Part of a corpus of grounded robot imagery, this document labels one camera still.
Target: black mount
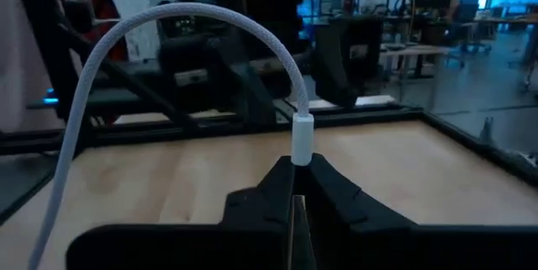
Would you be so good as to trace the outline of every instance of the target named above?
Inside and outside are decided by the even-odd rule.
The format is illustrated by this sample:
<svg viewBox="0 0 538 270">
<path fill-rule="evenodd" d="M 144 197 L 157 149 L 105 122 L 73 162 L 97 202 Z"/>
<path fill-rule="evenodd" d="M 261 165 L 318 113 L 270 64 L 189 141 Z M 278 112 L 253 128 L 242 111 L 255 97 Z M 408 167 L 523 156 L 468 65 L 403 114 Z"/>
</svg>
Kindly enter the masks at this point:
<svg viewBox="0 0 538 270">
<path fill-rule="evenodd" d="M 536 266 L 535 227 L 417 225 L 316 154 L 308 167 L 282 157 L 257 187 L 229 194 L 217 225 L 90 230 L 71 243 L 67 269 L 284 269 L 293 195 L 306 198 L 319 269 Z"/>
</svg>

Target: white braided cable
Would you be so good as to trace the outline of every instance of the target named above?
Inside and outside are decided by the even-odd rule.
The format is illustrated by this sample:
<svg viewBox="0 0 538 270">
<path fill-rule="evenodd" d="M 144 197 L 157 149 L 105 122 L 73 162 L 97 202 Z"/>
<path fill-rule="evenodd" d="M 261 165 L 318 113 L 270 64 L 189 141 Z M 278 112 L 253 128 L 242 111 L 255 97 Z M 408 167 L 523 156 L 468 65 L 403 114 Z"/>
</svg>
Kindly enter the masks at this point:
<svg viewBox="0 0 538 270">
<path fill-rule="evenodd" d="M 308 139 L 312 136 L 314 130 L 314 119 L 309 114 L 309 98 L 307 96 L 306 87 L 304 86 L 303 78 L 295 63 L 295 60 L 287 51 L 286 47 L 272 34 L 269 30 L 263 28 L 257 22 L 247 18 L 246 16 L 231 11 L 226 8 L 221 8 L 214 5 L 202 3 L 172 3 L 150 8 L 135 16 L 122 20 L 114 25 L 95 45 L 92 53 L 87 58 L 86 65 L 82 70 L 80 80 L 76 85 L 75 97 L 69 113 L 69 121 L 67 122 L 66 133 L 61 145 L 60 157 L 56 166 L 55 178 L 53 182 L 52 193 L 50 195 L 49 204 L 47 206 L 45 218 L 41 225 L 40 235 L 36 241 L 34 250 L 29 259 L 29 270 L 36 270 L 40 264 L 41 257 L 45 250 L 50 233 L 54 227 L 58 211 L 60 210 L 62 195 L 66 186 L 67 172 L 71 165 L 71 160 L 75 154 L 76 142 L 78 133 L 81 128 L 82 116 L 86 107 L 87 98 L 92 87 L 93 79 L 95 78 L 101 62 L 112 49 L 112 47 L 121 39 L 127 32 L 133 28 L 142 25 L 155 19 L 163 19 L 172 16 L 203 16 L 214 18 L 240 27 L 255 37 L 263 41 L 277 55 L 282 62 L 284 68 L 292 80 L 292 85 L 298 96 L 298 117 L 309 120 L 311 128 L 308 127 L 305 132 L 300 132 L 293 137 L 302 137 Z M 306 141 L 300 146 L 292 149 L 292 156 L 299 156 L 294 162 L 297 165 L 304 166 L 309 163 L 312 155 L 311 141 Z"/>
</svg>

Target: black metal frame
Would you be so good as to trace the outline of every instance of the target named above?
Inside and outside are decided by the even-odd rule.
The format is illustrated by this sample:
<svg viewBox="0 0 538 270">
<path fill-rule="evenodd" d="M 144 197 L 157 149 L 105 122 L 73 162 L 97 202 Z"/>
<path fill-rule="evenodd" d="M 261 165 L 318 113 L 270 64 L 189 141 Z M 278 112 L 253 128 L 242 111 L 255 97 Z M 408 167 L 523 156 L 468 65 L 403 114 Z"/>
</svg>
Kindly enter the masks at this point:
<svg viewBox="0 0 538 270">
<path fill-rule="evenodd" d="M 487 143 L 419 109 L 368 113 L 326 114 L 316 128 L 419 120 L 449 136 L 484 159 L 538 186 L 538 172 L 521 167 Z M 278 132 L 234 129 L 215 125 L 206 135 L 245 135 Z M 417 225 L 376 201 L 339 174 L 321 155 L 307 167 L 295 167 L 282 157 L 255 188 L 228 195 L 223 220 L 217 225 L 108 225 L 78 237 L 67 253 L 68 269 L 117 267 L 220 266 L 236 269 L 285 268 L 288 237 L 296 229 L 293 195 L 306 197 L 310 235 L 319 268 L 360 266 L 535 267 L 538 227 Z M 102 260 L 109 261 L 103 265 Z"/>
</svg>

